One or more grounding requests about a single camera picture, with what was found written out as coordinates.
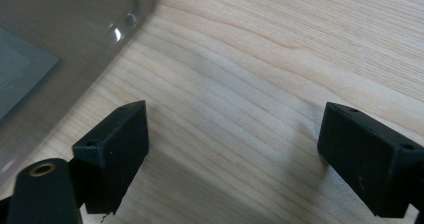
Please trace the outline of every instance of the wooden table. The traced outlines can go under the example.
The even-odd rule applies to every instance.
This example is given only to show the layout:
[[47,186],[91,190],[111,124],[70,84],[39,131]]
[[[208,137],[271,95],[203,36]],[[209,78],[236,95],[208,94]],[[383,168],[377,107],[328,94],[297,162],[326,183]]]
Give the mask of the wooden table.
[[423,24],[424,0],[161,0],[27,164],[146,100],[151,152],[105,223],[413,223],[374,217],[316,143],[328,101],[424,143]]

